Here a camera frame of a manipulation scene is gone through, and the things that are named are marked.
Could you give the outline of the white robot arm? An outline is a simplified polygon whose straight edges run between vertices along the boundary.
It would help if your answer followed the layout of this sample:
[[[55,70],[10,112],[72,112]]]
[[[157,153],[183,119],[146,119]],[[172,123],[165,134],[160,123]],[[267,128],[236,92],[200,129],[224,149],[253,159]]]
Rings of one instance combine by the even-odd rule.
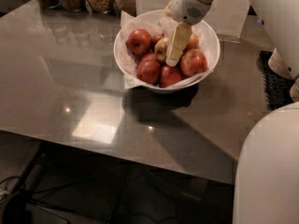
[[[178,63],[191,27],[213,0],[171,0],[178,23],[166,63]],[[299,77],[299,0],[249,0],[293,81]],[[232,224],[299,224],[299,102],[271,111],[249,132],[235,174]]]

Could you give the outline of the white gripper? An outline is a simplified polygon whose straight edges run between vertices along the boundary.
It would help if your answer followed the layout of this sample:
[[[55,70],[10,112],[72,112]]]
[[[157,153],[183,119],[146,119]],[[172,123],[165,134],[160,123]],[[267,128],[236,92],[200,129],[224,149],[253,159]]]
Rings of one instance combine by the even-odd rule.
[[[211,7],[209,0],[171,0],[164,9],[164,15],[179,22],[169,36],[166,64],[173,67],[179,62],[192,36],[192,27],[199,23]]]

